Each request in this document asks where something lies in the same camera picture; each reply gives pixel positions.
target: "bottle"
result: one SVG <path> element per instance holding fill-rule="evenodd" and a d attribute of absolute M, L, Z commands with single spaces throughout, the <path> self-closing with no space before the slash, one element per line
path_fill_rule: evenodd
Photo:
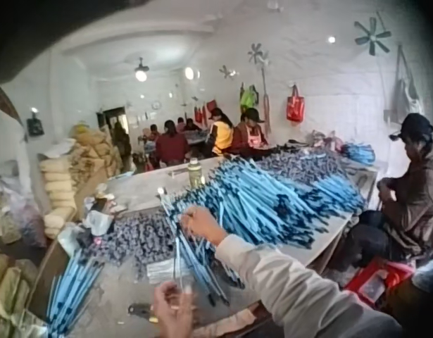
<path fill-rule="evenodd" d="M 191 188 L 201 186 L 202 167 L 197 158 L 191 158 L 188 165 L 189 183 Z"/>

